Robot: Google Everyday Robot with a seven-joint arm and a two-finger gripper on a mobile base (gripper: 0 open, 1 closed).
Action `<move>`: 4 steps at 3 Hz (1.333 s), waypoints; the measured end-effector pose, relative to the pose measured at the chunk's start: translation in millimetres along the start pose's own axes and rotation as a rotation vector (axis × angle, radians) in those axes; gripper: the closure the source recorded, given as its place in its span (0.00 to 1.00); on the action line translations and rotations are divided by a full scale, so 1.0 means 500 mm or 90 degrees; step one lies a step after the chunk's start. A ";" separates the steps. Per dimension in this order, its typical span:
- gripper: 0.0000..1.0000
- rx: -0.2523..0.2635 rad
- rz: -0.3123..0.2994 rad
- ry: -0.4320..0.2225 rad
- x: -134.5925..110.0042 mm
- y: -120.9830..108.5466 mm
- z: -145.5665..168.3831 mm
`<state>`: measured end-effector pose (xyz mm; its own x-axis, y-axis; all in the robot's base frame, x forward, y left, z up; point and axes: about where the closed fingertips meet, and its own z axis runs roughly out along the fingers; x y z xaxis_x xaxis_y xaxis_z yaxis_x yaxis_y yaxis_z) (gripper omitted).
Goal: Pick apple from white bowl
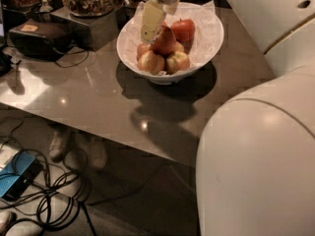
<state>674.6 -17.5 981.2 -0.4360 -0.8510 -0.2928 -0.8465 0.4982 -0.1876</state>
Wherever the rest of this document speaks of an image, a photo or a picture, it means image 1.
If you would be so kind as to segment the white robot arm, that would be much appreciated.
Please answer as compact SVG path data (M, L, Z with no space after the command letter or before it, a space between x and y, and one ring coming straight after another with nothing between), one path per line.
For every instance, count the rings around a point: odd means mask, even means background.
M275 77L201 135L201 236L315 236L315 0L226 0Z

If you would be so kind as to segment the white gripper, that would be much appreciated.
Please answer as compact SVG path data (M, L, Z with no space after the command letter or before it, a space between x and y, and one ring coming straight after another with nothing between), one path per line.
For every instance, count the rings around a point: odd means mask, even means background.
M165 13L174 15L177 11L179 0L149 0L144 5L141 25L141 39L145 43L152 43L158 29L165 19Z

